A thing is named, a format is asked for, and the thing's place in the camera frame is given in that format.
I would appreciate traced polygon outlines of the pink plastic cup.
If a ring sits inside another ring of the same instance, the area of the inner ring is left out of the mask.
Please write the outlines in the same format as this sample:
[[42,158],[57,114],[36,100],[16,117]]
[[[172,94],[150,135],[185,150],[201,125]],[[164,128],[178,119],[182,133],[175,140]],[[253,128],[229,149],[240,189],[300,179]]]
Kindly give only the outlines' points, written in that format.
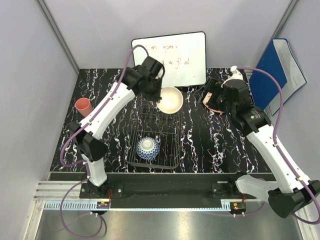
[[79,98],[75,102],[75,108],[84,117],[87,117],[93,111],[91,101],[86,97]]

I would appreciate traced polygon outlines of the cream pink plate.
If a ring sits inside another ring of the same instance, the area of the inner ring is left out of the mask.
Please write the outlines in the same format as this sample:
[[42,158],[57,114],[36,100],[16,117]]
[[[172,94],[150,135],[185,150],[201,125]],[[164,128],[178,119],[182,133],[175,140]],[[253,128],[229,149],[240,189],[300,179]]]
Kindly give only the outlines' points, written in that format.
[[224,111],[218,110],[214,105],[209,104],[209,100],[212,96],[211,92],[207,92],[202,100],[203,105],[212,113],[223,114]]

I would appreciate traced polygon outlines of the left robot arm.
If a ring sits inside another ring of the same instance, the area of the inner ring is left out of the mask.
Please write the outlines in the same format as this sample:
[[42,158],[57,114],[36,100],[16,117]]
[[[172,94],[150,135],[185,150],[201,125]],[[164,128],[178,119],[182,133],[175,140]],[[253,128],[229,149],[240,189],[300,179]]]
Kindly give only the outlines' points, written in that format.
[[86,193],[97,198],[110,193],[104,160],[109,148],[102,140],[103,134],[117,114],[138,95],[147,101],[160,101],[164,75],[164,65],[150,56],[140,65],[125,67],[98,106],[80,123],[69,125],[71,140],[86,167],[87,176],[83,183]]

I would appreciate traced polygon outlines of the red floral bowl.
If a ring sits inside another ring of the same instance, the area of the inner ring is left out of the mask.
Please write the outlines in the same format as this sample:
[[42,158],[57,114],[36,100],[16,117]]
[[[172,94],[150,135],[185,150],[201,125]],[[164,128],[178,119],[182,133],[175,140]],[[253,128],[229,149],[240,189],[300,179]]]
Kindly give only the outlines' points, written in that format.
[[184,97],[176,87],[165,87],[160,91],[161,100],[156,103],[157,108],[165,114],[175,114],[183,106]]

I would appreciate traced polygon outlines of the blue white patterned bowl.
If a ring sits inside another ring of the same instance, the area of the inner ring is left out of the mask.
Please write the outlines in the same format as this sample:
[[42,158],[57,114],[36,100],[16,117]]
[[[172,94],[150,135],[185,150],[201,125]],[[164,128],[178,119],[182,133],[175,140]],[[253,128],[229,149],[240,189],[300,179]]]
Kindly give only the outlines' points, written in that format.
[[160,152],[160,145],[154,138],[144,137],[138,141],[135,151],[141,159],[153,161]]

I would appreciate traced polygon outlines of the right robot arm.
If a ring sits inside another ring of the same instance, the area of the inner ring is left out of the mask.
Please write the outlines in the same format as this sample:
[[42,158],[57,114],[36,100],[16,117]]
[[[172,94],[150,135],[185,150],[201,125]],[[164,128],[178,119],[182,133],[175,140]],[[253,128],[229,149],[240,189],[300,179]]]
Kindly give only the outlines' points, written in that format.
[[233,126],[258,150],[275,177],[275,181],[270,182],[239,173],[237,179],[227,185],[230,197],[251,195],[268,203],[279,217],[287,218],[320,194],[319,180],[310,180],[297,166],[273,135],[275,129],[268,116],[252,105],[245,81],[232,77],[226,81],[211,78],[204,87],[203,103],[230,117]]

